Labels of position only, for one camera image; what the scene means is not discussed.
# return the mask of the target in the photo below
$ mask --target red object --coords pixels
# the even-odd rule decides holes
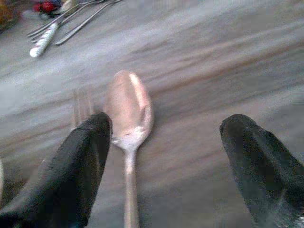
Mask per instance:
[[[36,3],[35,5],[34,5],[34,11],[35,12],[40,12],[40,8],[41,8],[41,3]]]
[[[46,13],[50,13],[55,10],[55,5],[50,1],[45,1],[41,6],[42,10]]]

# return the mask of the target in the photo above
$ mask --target spoon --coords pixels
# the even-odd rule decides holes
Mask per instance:
[[[112,143],[125,154],[124,227],[138,228],[136,151],[151,132],[153,111],[150,97],[135,73],[118,72],[110,83],[104,112],[113,122]]]

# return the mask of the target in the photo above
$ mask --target table surface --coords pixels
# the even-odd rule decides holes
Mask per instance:
[[[101,108],[107,84],[127,69],[155,111],[137,159],[141,227],[249,227],[219,126],[246,114],[304,160],[303,16],[299,0],[126,0],[37,59],[26,34],[43,22],[22,19],[0,34],[2,204],[68,135],[73,91],[90,89]],[[123,181],[123,153],[111,147],[88,227],[123,227]]]

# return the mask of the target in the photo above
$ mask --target wooden table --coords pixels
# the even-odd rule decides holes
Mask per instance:
[[[222,147],[219,125],[242,113],[304,161],[304,4],[287,1],[126,0],[67,43],[29,56],[23,19],[0,35],[2,204],[14,197],[70,130],[72,92],[101,108],[121,69],[146,84],[155,126],[138,153],[142,228],[251,224]],[[59,39],[100,6],[60,28]],[[124,223],[123,153],[112,147],[90,228]]]

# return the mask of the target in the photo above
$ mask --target spoon handle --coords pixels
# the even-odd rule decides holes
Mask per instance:
[[[137,194],[136,194],[136,151],[125,155],[125,206],[124,228],[139,228]]]

